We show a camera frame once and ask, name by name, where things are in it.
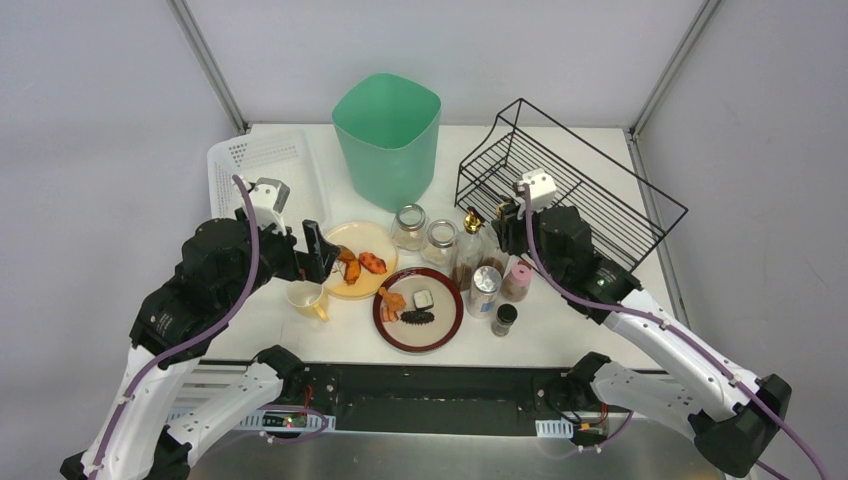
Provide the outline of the gold spout oil bottle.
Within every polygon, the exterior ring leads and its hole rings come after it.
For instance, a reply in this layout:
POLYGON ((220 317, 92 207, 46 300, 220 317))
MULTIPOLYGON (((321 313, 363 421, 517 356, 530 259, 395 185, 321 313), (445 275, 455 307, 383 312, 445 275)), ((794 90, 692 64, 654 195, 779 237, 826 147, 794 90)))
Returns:
POLYGON ((467 291, 484 250, 484 220, 474 207, 469 207, 455 241, 450 279, 460 292, 467 291))

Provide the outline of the silver lid spice jar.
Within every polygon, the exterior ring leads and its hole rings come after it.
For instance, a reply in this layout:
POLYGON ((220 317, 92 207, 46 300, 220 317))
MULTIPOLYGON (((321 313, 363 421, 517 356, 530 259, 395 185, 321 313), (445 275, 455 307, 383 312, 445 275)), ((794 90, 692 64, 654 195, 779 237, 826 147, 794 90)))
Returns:
POLYGON ((502 285, 502 274, 493 266, 476 269, 466 303, 467 312, 475 318, 486 318, 494 309, 502 285))

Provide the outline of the glass jar with grains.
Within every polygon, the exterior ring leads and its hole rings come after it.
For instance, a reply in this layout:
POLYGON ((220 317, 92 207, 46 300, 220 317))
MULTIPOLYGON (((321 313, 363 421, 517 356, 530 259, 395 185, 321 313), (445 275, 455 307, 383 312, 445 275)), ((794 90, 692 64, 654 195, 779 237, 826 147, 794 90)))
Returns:
POLYGON ((427 228, 425 245, 421 251, 423 260, 439 269, 448 269, 453 261, 456 238, 457 227, 452 221, 432 221, 427 228))

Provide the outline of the glass jar with rice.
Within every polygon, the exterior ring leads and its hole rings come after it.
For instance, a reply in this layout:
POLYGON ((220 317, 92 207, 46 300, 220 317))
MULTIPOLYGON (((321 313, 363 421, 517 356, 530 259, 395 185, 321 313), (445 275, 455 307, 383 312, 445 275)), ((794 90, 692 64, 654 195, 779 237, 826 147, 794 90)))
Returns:
POLYGON ((420 251, 426 240, 428 217, 425 210, 418 204, 402 206, 395 214, 391 236, 397 248, 409 251, 420 251))

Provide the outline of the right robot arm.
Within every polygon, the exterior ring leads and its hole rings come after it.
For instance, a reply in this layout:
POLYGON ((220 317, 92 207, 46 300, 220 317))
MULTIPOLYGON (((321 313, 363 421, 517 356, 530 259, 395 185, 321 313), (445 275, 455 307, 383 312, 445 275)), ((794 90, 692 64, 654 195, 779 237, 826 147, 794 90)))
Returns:
POLYGON ((749 474, 777 433, 789 429, 790 385, 741 367, 664 310, 626 268, 597 251, 576 208, 526 211, 505 202, 493 229, 502 251, 529 255, 570 307, 638 347, 678 384, 672 388, 590 352, 566 378, 593 401, 660 422, 733 477, 749 474))

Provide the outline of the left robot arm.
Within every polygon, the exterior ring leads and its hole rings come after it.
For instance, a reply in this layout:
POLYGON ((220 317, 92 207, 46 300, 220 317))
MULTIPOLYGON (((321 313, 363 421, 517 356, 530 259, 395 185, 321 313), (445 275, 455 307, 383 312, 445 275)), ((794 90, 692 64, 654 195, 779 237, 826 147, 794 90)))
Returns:
POLYGON ((306 250, 290 228, 238 209, 202 223, 182 247, 174 276, 149 294, 130 331, 127 367, 94 443, 66 458, 67 479, 184 479, 205 452, 248 414, 302 385, 302 361, 274 345, 244 376, 184 425, 167 415, 187 376, 247 298, 272 279, 323 283, 339 248, 303 222, 306 250))

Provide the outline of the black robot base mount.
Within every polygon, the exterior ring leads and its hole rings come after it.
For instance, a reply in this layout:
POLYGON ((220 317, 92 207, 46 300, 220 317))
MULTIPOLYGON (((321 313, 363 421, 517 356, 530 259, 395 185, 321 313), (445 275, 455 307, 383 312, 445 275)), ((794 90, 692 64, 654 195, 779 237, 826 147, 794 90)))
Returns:
POLYGON ((533 436, 539 421, 609 413, 587 389, 568 385, 567 372, 311 363, 274 402, 332 416, 339 431, 533 436))

